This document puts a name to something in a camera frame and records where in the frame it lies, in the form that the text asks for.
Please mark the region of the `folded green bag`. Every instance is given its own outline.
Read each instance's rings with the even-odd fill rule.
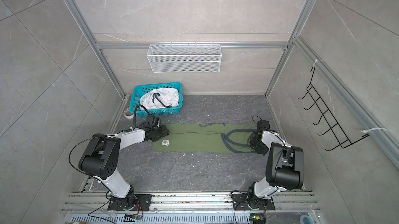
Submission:
[[[152,150],[156,152],[214,152],[233,153],[223,143],[221,134],[236,129],[253,129],[256,126],[233,124],[165,124],[169,135],[157,142],[153,142]],[[229,139],[236,143],[248,144],[248,138],[252,132],[234,132]],[[168,145],[162,145],[163,141],[169,141]],[[253,151],[250,147],[229,145],[241,152]]]

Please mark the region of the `black wire rack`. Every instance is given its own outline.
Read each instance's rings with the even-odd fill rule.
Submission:
[[[309,109],[311,109],[314,105],[316,105],[316,107],[317,107],[318,110],[320,111],[321,116],[320,116],[320,118],[319,118],[319,121],[318,121],[317,123],[312,123],[312,124],[318,125],[318,124],[320,123],[320,121],[322,120],[322,118],[324,118],[324,120],[326,121],[326,123],[327,123],[327,125],[328,125],[328,127],[329,127],[328,130],[326,130],[326,131],[325,131],[324,133],[322,133],[322,134],[318,134],[318,133],[317,133],[317,135],[322,136],[322,135],[326,134],[327,132],[331,131],[331,132],[333,133],[334,137],[337,139],[337,141],[338,141],[338,143],[339,143],[337,146],[333,147],[332,149],[325,149],[325,150],[329,152],[329,151],[332,151],[332,150],[334,150],[335,148],[337,148],[337,147],[339,147],[339,146],[341,146],[341,148],[344,149],[344,148],[346,148],[346,147],[348,147],[348,146],[351,146],[351,145],[353,145],[353,144],[359,142],[360,140],[362,140],[362,139],[364,139],[364,138],[370,136],[370,135],[367,133],[367,134],[363,135],[360,139],[358,139],[357,141],[354,141],[354,142],[351,141],[351,140],[348,138],[348,136],[346,135],[346,133],[345,133],[344,130],[342,129],[341,125],[338,123],[337,119],[335,118],[334,114],[331,112],[331,110],[329,109],[329,107],[327,106],[327,104],[324,102],[323,98],[322,98],[322,97],[320,96],[320,94],[317,92],[316,88],[312,85],[312,80],[313,80],[313,75],[314,75],[314,67],[312,67],[312,69],[310,70],[310,72],[312,73],[312,78],[310,79],[309,85],[306,87],[307,92],[305,93],[305,95],[304,95],[302,98],[298,98],[298,99],[302,100],[303,98],[306,97],[306,95],[309,95],[309,96],[312,98],[312,100],[313,100],[313,104],[312,104],[309,108],[307,108],[307,109],[304,108],[304,109],[305,109],[305,110],[309,110]],[[312,94],[310,93],[310,90],[311,90],[311,89],[313,89],[313,90],[316,92],[316,94],[317,94],[316,97],[313,97]],[[331,123],[331,122],[329,122],[329,121],[327,120],[327,118],[326,118],[326,114],[327,114],[327,113],[331,114],[331,116],[332,116],[332,118],[334,119],[335,123]],[[340,142],[340,139],[337,137],[336,131],[334,131],[334,129],[333,129],[334,127],[339,128],[339,129],[342,131],[342,133],[344,134],[344,139],[345,139],[345,140],[344,140],[343,142]]]

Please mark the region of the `basket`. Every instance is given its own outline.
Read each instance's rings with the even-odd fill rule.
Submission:
[[[132,99],[130,100],[130,112],[134,113],[134,109],[137,105],[140,104],[140,98],[144,96],[147,92],[151,92],[153,89],[158,89],[161,87],[169,87],[169,88],[176,88],[179,92],[179,106],[178,107],[171,107],[171,108],[161,108],[161,109],[152,109],[148,110],[152,115],[161,116],[161,115],[169,115],[169,114],[177,114],[180,111],[180,108],[183,105],[183,91],[182,91],[182,84],[180,83],[166,83],[166,84],[153,84],[153,85],[145,85],[145,86],[138,86],[135,87],[132,94]],[[146,111],[138,111],[137,109],[137,116],[139,117],[147,117]]]
[[[155,44],[147,58],[153,72],[219,72],[222,49],[217,44]]]

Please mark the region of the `teal plastic basket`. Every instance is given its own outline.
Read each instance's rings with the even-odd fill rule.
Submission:
[[[169,87],[169,88],[176,88],[179,92],[179,106],[178,107],[171,107],[171,108],[161,108],[161,109],[152,109],[148,110],[152,115],[161,116],[161,115],[170,115],[170,114],[177,114],[180,111],[180,108],[183,106],[183,91],[182,91],[182,84],[180,83],[166,83],[166,84],[153,84],[153,85],[145,85],[145,86],[138,86],[134,88],[132,99],[130,100],[130,112],[134,113],[134,109],[137,105],[140,104],[140,98],[143,97],[144,94],[147,92],[151,92],[153,89],[158,89],[161,87]],[[139,117],[147,117],[146,111],[138,111],[137,109],[137,116]]]

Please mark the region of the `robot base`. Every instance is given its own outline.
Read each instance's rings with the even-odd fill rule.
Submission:
[[[129,211],[137,211],[138,207],[138,202],[140,202],[140,209],[139,211],[148,211],[150,209],[150,204],[151,204],[151,198],[152,195],[135,195],[136,196],[136,201],[133,206],[133,208]],[[124,210],[125,206],[121,206],[117,201],[113,201],[113,198],[111,198],[107,210],[115,210],[115,211],[126,211]]]
[[[247,200],[247,194],[232,194],[233,199],[233,208],[235,210],[265,210],[264,206],[266,206],[266,210],[275,210],[273,198],[270,200],[266,199],[252,199],[251,203],[248,204],[245,200]]]

